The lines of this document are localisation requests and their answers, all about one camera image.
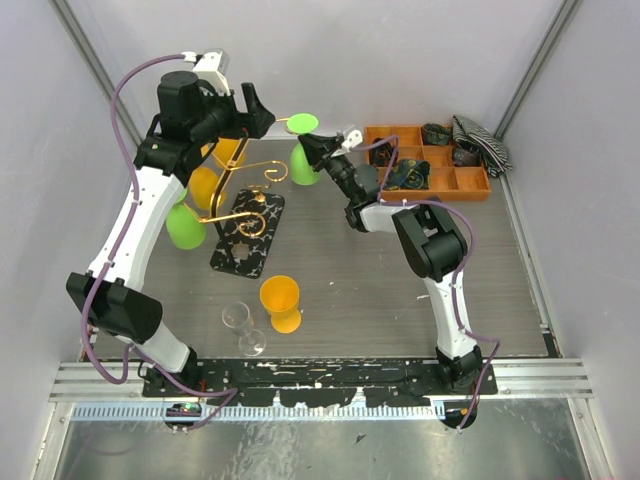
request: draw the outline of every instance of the striped cloth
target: striped cloth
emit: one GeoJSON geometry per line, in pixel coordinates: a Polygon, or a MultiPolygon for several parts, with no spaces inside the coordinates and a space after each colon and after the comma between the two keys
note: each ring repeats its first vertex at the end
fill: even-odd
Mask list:
{"type": "Polygon", "coordinates": [[[497,177],[513,168],[504,144],[496,140],[486,128],[467,117],[453,116],[453,140],[456,143],[468,142],[477,146],[490,177],[497,177]]]}

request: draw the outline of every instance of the gold metal rack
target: gold metal rack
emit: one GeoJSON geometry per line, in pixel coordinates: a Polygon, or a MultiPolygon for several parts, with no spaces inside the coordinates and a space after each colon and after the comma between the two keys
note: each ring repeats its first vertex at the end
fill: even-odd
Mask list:
{"type": "Polygon", "coordinates": [[[229,180],[231,179],[231,176],[233,175],[234,172],[238,170],[245,170],[245,169],[255,168],[255,167],[260,167],[265,165],[278,165],[283,168],[284,173],[282,173],[280,176],[274,175],[278,173],[278,169],[267,168],[264,171],[264,176],[269,181],[267,185],[247,185],[247,188],[251,189],[251,191],[256,196],[256,200],[260,203],[263,203],[266,201],[266,197],[262,193],[262,190],[270,188],[272,183],[281,182],[282,180],[287,178],[287,175],[289,174],[289,169],[287,165],[284,162],[281,162],[280,160],[268,160],[265,162],[253,163],[251,165],[238,166],[238,161],[241,155],[244,153],[248,143],[249,143],[248,137],[242,138],[238,146],[236,147],[235,151],[233,152],[231,159],[226,164],[222,160],[220,160],[218,157],[216,157],[215,154],[213,154],[214,147],[210,148],[209,151],[205,154],[205,158],[208,157],[210,154],[213,154],[213,157],[215,158],[216,163],[223,169],[223,172],[218,181],[218,186],[216,187],[215,192],[211,196],[211,202],[209,206],[209,216],[208,217],[198,216],[199,217],[198,221],[200,223],[213,223],[216,226],[216,230],[218,231],[218,235],[220,235],[221,239],[224,238],[224,231],[222,230],[222,227],[220,227],[219,222],[223,222],[225,220],[230,220],[233,218],[243,218],[243,217],[256,218],[257,217],[257,219],[260,220],[261,226],[257,232],[256,231],[250,232],[248,230],[248,228],[255,226],[255,222],[256,222],[255,220],[245,221],[238,225],[238,230],[242,235],[246,237],[250,237],[250,238],[259,237],[264,233],[265,229],[267,228],[267,221],[265,220],[264,216],[258,212],[247,211],[247,212],[238,212],[238,213],[232,213],[229,215],[222,215],[222,216],[218,215],[218,208],[220,206],[222,192],[227,187],[229,180]]]}

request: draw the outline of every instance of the glass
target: glass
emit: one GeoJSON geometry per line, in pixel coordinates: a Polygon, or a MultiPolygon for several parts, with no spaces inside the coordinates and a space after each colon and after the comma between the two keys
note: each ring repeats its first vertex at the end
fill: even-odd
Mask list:
{"type": "Polygon", "coordinates": [[[255,357],[264,351],[267,338],[254,328],[253,317],[247,305],[242,302],[227,305],[222,311],[222,322],[240,337],[238,347],[243,355],[255,357]]]}

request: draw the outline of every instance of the metal floor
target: metal floor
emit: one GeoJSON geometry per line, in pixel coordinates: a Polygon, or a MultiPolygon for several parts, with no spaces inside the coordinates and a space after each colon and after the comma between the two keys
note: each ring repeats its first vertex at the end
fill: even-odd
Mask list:
{"type": "Polygon", "coordinates": [[[156,422],[73,422],[55,478],[589,478],[566,400],[483,403],[462,435],[428,420],[213,421],[186,436],[156,422]]]}
{"type": "MultiPolygon", "coordinates": [[[[295,142],[250,142],[246,163],[288,163],[295,142]]],[[[351,155],[357,161],[357,155],[351,155]]],[[[235,173],[225,206],[246,184],[264,183],[262,170],[235,173]]],[[[499,356],[546,355],[540,319],[511,230],[500,182],[481,203],[459,203],[477,232],[465,269],[465,295],[474,331],[502,339],[499,356]]],[[[209,259],[217,236],[193,251],[175,248],[162,230],[149,261],[144,292],[160,300],[164,321],[200,357],[239,356],[237,338],[222,324],[224,306],[244,301],[267,336],[265,357],[432,356],[436,330],[422,281],[409,269],[395,236],[360,233],[344,219],[347,204],[328,175],[310,187],[290,178],[269,190],[286,199],[285,211],[260,280],[214,272],[209,259]],[[301,327],[276,333],[258,291],[272,275],[300,285],[301,327]]],[[[97,353],[119,357],[123,344],[99,335],[97,353]]],[[[483,346],[488,355],[491,346],[483,346]]]]}

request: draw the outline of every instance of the gray table surface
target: gray table surface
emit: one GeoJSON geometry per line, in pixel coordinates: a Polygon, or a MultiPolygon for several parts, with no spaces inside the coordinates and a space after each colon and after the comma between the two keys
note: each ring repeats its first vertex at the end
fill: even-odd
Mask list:
{"type": "MultiPolygon", "coordinates": [[[[288,162],[294,145],[253,141],[247,163],[288,162]]],[[[361,161],[358,155],[351,158],[361,161]]],[[[236,173],[225,207],[243,184],[260,182],[261,172],[236,173]]],[[[499,356],[546,355],[501,185],[493,181],[491,186],[486,202],[455,205],[477,232],[464,279],[471,326],[502,339],[499,356]]],[[[178,250],[165,229],[160,233],[143,291],[162,302],[164,321],[178,338],[200,357],[239,356],[237,337],[222,324],[221,312],[240,300],[266,334],[263,356],[434,355],[436,329],[426,288],[411,272],[395,235],[352,230],[344,219],[346,199],[328,175],[309,187],[287,178],[268,191],[284,195],[287,203],[259,280],[211,269],[218,241],[213,226],[205,243],[192,251],[178,250]],[[289,335],[273,330],[258,297],[264,280],[273,275],[288,275],[300,285],[302,325],[289,335]]],[[[98,336],[101,357],[119,356],[122,348],[119,341],[98,336]]],[[[492,346],[482,348],[488,355],[492,346]]]]}

